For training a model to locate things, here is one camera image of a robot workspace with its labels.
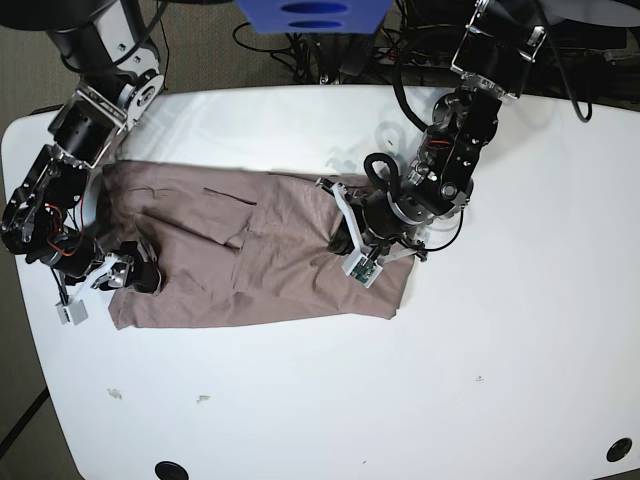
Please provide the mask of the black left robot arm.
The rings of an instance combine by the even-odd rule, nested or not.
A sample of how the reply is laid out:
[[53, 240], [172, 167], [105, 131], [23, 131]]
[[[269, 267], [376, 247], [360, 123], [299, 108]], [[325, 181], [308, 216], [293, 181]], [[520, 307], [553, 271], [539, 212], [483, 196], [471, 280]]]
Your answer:
[[342, 219], [327, 250], [354, 254], [375, 265], [399, 244], [405, 254], [427, 259], [432, 248], [420, 239], [421, 227], [436, 219], [463, 216], [473, 191], [472, 175], [483, 147], [495, 137], [505, 97], [519, 98], [538, 52], [547, 46], [559, 68], [577, 118], [588, 123], [593, 98], [582, 110], [553, 26], [575, 21], [602, 27], [636, 27], [636, 1], [478, 1], [464, 28], [450, 69], [461, 84], [435, 104], [426, 123], [410, 107], [401, 66], [393, 70], [398, 106], [421, 132], [417, 155], [406, 172], [381, 152], [363, 162], [370, 191], [349, 187], [341, 193], [327, 179], [318, 186], [336, 200]]

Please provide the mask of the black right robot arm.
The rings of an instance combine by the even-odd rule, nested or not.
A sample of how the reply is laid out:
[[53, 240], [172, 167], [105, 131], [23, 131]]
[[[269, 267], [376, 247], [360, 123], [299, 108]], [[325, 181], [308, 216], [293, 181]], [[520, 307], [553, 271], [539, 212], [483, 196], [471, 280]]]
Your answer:
[[136, 1], [4, 1], [4, 27], [43, 32], [65, 68], [79, 77], [71, 98], [48, 127], [25, 179], [8, 198], [1, 240], [26, 263], [48, 266], [58, 286], [88, 282], [100, 290], [130, 288], [153, 294], [161, 273], [141, 240], [103, 246], [81, 222], [93, 169], [117, 148], [158, 96], [164, 83], [151, 34], [168, 7], [160, 1], [150, 21]]

